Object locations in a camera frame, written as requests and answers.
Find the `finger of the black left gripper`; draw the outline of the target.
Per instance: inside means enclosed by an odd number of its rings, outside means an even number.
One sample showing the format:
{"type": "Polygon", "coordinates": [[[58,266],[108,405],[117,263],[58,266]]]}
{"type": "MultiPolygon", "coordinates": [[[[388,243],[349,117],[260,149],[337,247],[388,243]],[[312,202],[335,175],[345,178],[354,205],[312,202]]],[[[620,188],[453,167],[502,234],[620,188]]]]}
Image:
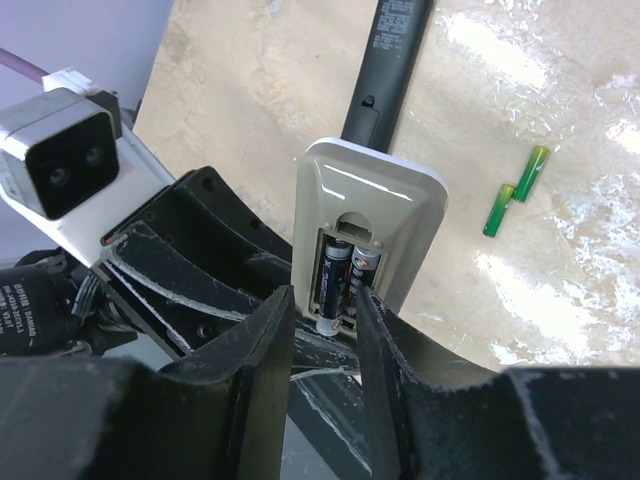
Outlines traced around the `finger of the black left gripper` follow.
{"type": "Polygon", "coordinates": [[[101,252],[105,269],[138,303],[141,321],[160,336],[173,357],[205,343],[200,325],[222,332],[246,319],[277,289],[264,294],[232,288],[179,253],[143,222],[118,234],[101,252]]]}
{"type": "Polygon", "coordinates": [[[212,167],[187,172],[132,218],[228,287],[264,299],[290,283],[292,246],[212,167]]]}

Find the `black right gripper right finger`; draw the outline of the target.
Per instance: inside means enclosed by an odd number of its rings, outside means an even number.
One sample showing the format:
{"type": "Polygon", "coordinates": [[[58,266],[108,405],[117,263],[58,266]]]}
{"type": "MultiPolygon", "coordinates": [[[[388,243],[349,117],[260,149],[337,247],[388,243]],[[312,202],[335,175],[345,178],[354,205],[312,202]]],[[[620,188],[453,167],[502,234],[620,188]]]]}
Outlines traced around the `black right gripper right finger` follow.
{"type": "Polygon", "coordinates": [[[357,351],[376,479],[635,479],[639,372],[494,372],[399,318],[371,289],[357,351]]]}

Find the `beige white remote control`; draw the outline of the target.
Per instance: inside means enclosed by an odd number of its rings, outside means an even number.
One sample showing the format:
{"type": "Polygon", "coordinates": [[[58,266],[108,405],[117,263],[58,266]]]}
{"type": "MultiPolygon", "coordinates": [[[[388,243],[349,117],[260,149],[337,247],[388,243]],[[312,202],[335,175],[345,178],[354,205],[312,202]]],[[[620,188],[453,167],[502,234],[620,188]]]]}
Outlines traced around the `beige white remote control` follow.
{"type": "MultiPolygon", "coordinates": [[[[331,237],[350,244],[351,256],[355,246],[381,255],[369,287],[400,311],[447,202],[446,184],[430,168],[337,138],[314,142],[297,167],[291,282],[298,309],[316,325],[321,262],[331,237]]],[[[356,318],[344,313],[348,275],[338,333],[355,331],[356,318]]]]}

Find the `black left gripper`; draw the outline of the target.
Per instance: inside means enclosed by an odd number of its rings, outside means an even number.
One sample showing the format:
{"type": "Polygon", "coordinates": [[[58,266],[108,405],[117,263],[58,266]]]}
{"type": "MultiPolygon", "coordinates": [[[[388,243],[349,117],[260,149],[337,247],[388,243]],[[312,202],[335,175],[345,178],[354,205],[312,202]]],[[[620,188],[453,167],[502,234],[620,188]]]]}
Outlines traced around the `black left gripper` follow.
{"type": "Polygon", "coordinates": [[[362,388],[353,377],[327,374],[294,380],[289,415],[337,478],[371,477],[362,388]]]}

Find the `black battery pair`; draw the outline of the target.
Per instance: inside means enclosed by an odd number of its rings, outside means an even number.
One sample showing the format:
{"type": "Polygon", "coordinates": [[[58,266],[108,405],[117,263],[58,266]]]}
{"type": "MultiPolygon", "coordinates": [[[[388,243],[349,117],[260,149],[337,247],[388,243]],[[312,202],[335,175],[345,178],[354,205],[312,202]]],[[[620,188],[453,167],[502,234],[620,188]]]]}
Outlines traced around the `black battery pair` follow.
{"type": "Polygon", "coordinates": [[[335,336],[340,328],[350,256],[350,244],[335,238],[327,238],[318,285],[316,329],[321,335],[335,336]]]}
{"type": "Polygon", "coordinates": [[[348,275],[346,291],[346,303],[344,313],[352,318],[356,318],[356,296],[360,285],[371,286],[376,275],[376,271],[381,259],[381,255],[369,249],[355,246],[351,256],[351,263],[348,275]]]}

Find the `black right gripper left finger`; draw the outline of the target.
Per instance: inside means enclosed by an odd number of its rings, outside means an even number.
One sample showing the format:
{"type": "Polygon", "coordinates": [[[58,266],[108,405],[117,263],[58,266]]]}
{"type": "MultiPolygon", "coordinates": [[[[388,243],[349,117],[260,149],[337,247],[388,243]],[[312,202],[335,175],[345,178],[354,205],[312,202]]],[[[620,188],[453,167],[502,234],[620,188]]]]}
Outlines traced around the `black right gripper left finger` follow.
{"type": "Polygon", "coordinates": [[[276,479],[294,350],[294,292],[152,370],[130,359],[1,363],[5,479],[276,479]]]}

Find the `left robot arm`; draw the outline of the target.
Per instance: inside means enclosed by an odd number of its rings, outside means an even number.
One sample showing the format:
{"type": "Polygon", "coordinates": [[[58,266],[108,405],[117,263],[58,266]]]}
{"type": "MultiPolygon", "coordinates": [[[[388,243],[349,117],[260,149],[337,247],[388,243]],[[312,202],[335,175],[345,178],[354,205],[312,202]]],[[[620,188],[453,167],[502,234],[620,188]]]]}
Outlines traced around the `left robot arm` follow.
{"type": "Polygon", "coordinates": [[[291,245],[210,167],[100,241],[1,273],[5,479],[367,479],[358,362],[284,287],[291,245]]]}

